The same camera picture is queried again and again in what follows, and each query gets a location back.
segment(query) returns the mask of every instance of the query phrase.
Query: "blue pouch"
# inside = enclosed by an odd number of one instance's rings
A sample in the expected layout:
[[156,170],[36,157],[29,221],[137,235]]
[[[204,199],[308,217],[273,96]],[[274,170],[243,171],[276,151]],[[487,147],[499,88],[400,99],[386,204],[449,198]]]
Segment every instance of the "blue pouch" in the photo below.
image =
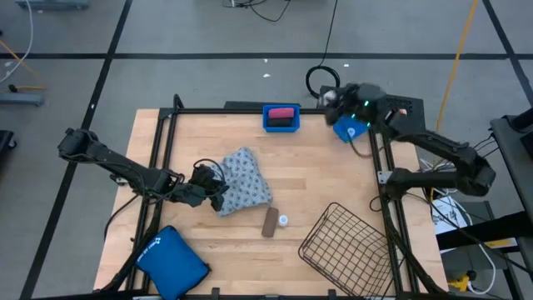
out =
[[341,116],[333,125],[333,130],[344,143],[348,143],[368,131],[368,124],[353,117]]
[[172,226],[163,228],[144,248],[137,266],[150,275],[161,296],[178,299],[211,271]]

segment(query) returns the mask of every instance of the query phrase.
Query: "metal wire basket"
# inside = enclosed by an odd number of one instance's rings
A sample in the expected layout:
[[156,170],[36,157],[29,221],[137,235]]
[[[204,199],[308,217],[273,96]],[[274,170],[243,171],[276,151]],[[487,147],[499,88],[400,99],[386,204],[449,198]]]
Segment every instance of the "metal wire basket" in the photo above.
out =
[[386,237],[339,203],[328,205],[298,255],[349,296],[387,292],[391,261]]

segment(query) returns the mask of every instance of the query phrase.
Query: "patterned cloth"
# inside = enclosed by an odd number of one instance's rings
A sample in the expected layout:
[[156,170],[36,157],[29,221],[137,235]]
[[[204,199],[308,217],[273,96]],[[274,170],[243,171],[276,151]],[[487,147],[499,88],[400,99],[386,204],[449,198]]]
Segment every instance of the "patterned cloth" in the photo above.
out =
[[[242,147],[224,157],[220,167],[229,189],[222,194],[224,203],[218,212],[219,217],[227,216],[241,208],[272,202],[270,188],[259,173],[257,160],[250,148]],[[215,173],[220,172],[217,166],[213,165],[211,169]]]

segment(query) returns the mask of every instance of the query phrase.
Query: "wooden tabletop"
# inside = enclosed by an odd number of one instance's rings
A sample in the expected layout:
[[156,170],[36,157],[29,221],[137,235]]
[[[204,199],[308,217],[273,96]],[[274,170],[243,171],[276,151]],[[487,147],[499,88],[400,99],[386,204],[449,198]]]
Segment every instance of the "wooden tabletop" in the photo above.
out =
[[[145,166],[150,160],[157,115],[158,110],[139,110],[133,124],[127,156]],[[162,134],[159,168],[167,127],[168,122]],[[370,152],[367,135],[359,137],[355,145],[362,153]],[[279,227],[274,237],[264,238],[261,230],[267,206],[218,217],[209,201],[195,208],[165,202],[160,228],[175,227],[212,268],[189,293],[209,294],[219,287],[221,294],[325,295],[327,289],[336,287],[298,257],[298,248],[332,202],[385,232],[381,213],[369,208],[377,195],[372,159],[356,156],[326,126],[322,115],[301,115],[301,127],[295,133],[267,133],[260,114],[182,114],[177,118],[170,169],[190,176],[195,161],[221,161],[240,147],[254,152],[274,195],[272,205],[288,216],[289,225]],[[394,142],[392,151],[397,167],[418,168],[413,145]],[[421,194],[418,189],[410,192]],[[129,187],[119,187],[114,210],[131,196]],[[405,196],[403,205],[413,253],[435,282],[447,290],[428,205],[412,196]],[[109,228],[95,288],[108,283],[131,253],[130,238],[135,235],[139,209],[140,201],[120,213]],[[141,277],[137,276],[136,287],[140,287]],[[409,290],[405,272],[402,278],[404,289]],[[388,293],[395,294],[394,288]]]

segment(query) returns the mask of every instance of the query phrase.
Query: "white bottle cap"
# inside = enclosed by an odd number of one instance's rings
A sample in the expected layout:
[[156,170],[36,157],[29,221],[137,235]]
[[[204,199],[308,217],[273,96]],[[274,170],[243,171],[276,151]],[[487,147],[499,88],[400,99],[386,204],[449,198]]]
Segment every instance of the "white bottle cap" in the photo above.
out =
[[281,227],[285,227],[289,223],[289,218],[286,215],[281,215],[279,223]]

